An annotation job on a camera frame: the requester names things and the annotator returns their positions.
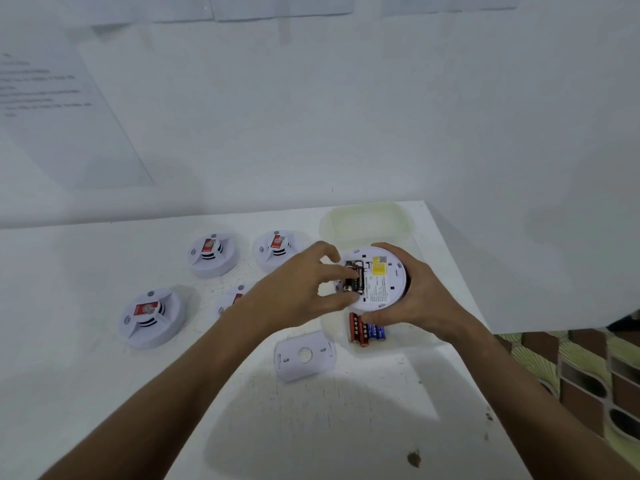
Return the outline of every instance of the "paper note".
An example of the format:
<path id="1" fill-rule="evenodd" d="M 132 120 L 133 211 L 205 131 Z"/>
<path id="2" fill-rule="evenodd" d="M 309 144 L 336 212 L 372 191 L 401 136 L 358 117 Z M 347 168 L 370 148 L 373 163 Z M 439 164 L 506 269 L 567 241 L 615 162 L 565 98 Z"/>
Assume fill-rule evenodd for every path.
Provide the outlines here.
<path id="1" fill-rule="evenodd" d="M 217 21 L 252 20 L 276 16 L 343 15 L 355 0 L 211 0 Z"/>
<path id="2" fill-rule="evenodd" d="M 0 126 L 65 188 L 153 184 L 82 59 L 53 23 L 0 25 Z"/>
<path id="3" fill-rule="evenodd" d="M 382 15 L 513 9 L 520 0 L 382 0 Z"/>
<path id="4" fill-rule="evenodd" d="M 213 20 L 209 0 L 55 0 L 67 25 Z"/>

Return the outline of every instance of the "yellow label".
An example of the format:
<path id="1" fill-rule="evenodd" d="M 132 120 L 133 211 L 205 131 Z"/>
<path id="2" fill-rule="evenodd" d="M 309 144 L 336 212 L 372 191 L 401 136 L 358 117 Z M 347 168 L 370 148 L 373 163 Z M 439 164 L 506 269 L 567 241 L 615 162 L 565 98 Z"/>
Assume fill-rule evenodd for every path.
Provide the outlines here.
<path id="1" fill-rule="evenodd" d="M 374 256 L 372 274 L 374 276 L 386 276 L 387 275 L 387 258 Z"/>

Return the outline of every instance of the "tiled floor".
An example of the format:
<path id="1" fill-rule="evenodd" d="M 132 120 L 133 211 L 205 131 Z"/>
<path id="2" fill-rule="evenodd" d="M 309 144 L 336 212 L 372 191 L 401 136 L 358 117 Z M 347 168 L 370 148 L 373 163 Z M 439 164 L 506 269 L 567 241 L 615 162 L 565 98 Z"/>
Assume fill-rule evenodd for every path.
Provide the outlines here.
<path id="1" fill-rule="evenodd" d="M 497 338 L 565 408 L 640 470 L 640 330 L 620 328 L 628 326 Z"/>

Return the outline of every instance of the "smoke detector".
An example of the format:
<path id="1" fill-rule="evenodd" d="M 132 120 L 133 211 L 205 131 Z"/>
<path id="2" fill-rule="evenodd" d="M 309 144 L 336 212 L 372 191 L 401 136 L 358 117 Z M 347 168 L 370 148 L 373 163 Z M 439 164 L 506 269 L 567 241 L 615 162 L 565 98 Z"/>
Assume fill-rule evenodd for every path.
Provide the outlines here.
<path id="1" fill-rule="evenodd" d="M 211 234 L 197 239 L 187 256 L 192 272 L 201 278 L 215 278 L 230 271 L 240 259 L 231 234 Z"/>
<path id="2" fill-rule="evenodd" d="M 343 254 L 340 264 L 355 269 L 359 276 L 335 282 L 335 290 L 355 291 L 359 300 L 351 307 L 359 313 L 372 312 L 393 305 L 403 297 L 406 272 L 395 255 L 382 248 L 356 249 Z"/>
<path id="3" fill-rule="evenodd" d="M 142 293 L 128 304 L 118 322 L 118 334 L 137 349 L 153 349 L 169 341 L 182 327 L 186 313 L 169 288 Z"/>
<path id="4" fill-rule="evenodd" d="M 265 273 L 276 270 L 284 261 L 304 249 L 300 234 L 292 230 L 268 232 L 253 243 L 253 255 Z"/>
<path id="5" fill-rule="evenodd" d="M 254 284 L 255 283 L 238 285 L 225 291 L 222 296 L 216 300 L 216 319 L 220 318 L 220 315 L 222 315 L 229 306 L 233 305 L 238 298 L 241 298 L 242 295 L 251 290 Z"/>

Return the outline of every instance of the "white table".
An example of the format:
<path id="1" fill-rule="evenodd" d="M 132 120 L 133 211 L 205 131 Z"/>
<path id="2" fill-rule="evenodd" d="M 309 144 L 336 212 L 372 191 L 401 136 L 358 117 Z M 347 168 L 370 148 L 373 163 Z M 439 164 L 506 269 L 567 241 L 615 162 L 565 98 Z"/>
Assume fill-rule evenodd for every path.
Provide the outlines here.
<path id="1" fill-rule="evenodd" d="M 480 316 L 425 204 L 401 205 L 424 258 Z M 279 227 L 317 239 L 328 210 L 1 231 L 0 477 L 36 478 L 187 349 L 213 323 L 222 291 L 262 276 L 249 252 L 256 236 Z M 211 232 L 237 233 L 242 258 L 202 280 L 185 249 Z M 187 322 L 164 346 L 133 350 L 116 334 L 118 316 L 139 293 L 165 286 L 189 300 Z M 338 346 L 334 371 L 279 382 L 276 343 L 321 323 L 280 332 L 249 356 L 168 478 L 529 478 L 451 346 L 366 358 Z M 417 449 L 420 469 L 407 461 Z"/>

